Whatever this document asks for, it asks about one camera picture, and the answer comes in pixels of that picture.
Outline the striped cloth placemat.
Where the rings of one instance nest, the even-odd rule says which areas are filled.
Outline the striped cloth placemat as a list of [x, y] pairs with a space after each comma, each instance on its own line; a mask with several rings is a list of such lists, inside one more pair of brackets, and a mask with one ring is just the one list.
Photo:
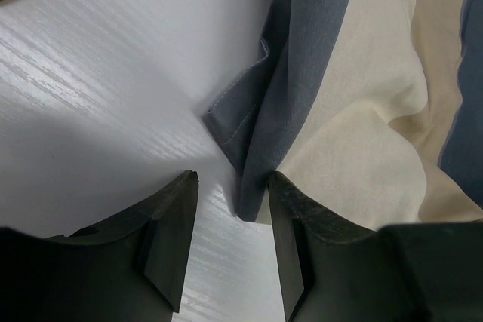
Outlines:
[[204, 121], [241, 177], [234, 213], [269, 221], [278, 171], [376, 230], [482, 218], [479, 90], [463, 89], [465, 0], [273, 0], [261, 58]]

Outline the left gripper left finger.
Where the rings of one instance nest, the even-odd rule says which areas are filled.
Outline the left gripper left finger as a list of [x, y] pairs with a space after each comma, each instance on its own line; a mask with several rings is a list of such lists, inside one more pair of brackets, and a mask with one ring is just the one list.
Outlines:
[[181, 173], [69, 236], [1, 230], [3, 321], [170, 321], [180, 310], [198, 200]]

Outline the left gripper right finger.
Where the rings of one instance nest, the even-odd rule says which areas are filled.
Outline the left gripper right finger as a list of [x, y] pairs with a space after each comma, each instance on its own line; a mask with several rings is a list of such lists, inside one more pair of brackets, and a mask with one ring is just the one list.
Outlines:
[[371, 231], [269, 179], [288, 321], [480, 321], [482, 225], [389, 225]]

